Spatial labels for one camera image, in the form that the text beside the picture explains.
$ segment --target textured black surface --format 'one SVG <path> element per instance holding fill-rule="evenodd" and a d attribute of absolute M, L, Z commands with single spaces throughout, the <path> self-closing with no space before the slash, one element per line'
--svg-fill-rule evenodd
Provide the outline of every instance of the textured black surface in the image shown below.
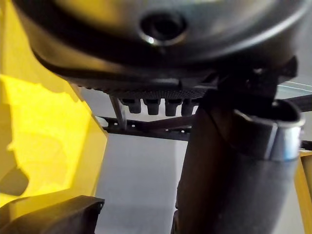
<path fill-rule="evenodd" d="M 186 90 L 110 90 L 102 89 L 103 92 L 117 98 L 142 98 L 142 99 L 181 99 L 181 98 L 202 98 L 207 89 L 186 89 Z"/>

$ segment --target black metal frame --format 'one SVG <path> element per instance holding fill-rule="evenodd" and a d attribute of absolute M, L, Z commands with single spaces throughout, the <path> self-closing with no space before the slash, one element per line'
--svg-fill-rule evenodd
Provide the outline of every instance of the black metal frame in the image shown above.
<path fill-rule="evenodd" d="M 138 121 L 126 119 L 124 106 L 120 101 L 110 96 L 117 118 L 99 117 L 107 121 L 108 126 L 103 127 L 108 133 L 122 134 L 138 137 L 152 137 L 171 140 L 188 141 L 194 115 L 173 117 L 156 121 Z M 312 111 L 312 95 L 289 98 L 303 112 Z M 304 140 L 302 149 L 312 150 L 312 141 Z"/>

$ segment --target metal rod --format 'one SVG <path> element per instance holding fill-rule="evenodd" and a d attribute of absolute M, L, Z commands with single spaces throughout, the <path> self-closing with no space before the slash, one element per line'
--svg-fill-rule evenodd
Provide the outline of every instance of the metal rod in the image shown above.
<path fill-rule="evenodd" d="M 141 131 L 137 128 L 140 124 L 144 123 L 137 120 L 127 120 L 127 129 L 121 129 L 117 125 L 116 118 L 109 117 L 100 117 L 106 120 L 108 123 L 107 127 L 103 127 L 108 133 L 112 134 L 121 134 L 121 135 L 130 135 L 138 137 L 152 137 L 152 138 L 161 138 L 161 139 L 171 139 L 171 140 L 182 140 L 188 141 L 190 136 L 190 128 L 178 128 L 172 130 L 158 130 L 158 131 Z"/>
<path fill-rule="evenodd" d="M 141 122 L 137 128 L 142 131 L 155 131 L 176 128 L 187 128 L 192 125 L 194 116 L 182 116 L 150 122 Z"/>
<path fill-rule="evenodd" d="M 117 118 L 118 125 L 119 125 L 120 129 L 126 129 L 127 128 L 127 118 L 126 118 L 126 114 L 125 114 L 125 110 L 123 108 L 123 105 L 121 104 L 121 102 L 119 101 L 118 98 L 113 97 L 111 95 L 109 95 L 109 98 L 111 99 L 112 106 L 113 106 L 113 109 L 115 111 L 116 118 Z"/>

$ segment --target yellow fairing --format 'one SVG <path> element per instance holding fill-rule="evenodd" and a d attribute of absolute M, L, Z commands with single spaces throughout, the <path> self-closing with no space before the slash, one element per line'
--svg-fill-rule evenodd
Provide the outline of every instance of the yellow fairing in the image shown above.
<path fill-rule="evenodd" d="M 11 208 L 12 220 L 94 195 L 107 134 L 73 88 L 37 62 L 11 2 L 0 1 L 0 207 L 30 197 Z"/>

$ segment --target black tube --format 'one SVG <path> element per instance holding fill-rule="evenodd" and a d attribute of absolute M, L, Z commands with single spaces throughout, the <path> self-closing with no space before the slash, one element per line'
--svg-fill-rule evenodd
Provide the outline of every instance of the black tube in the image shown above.
<path fill-rule="evenodd" d="M 293 182 L 302 115 L 283 101 L 250 115 L 208 96 L 184 159 L 175 233 L 271 234 Z"/>

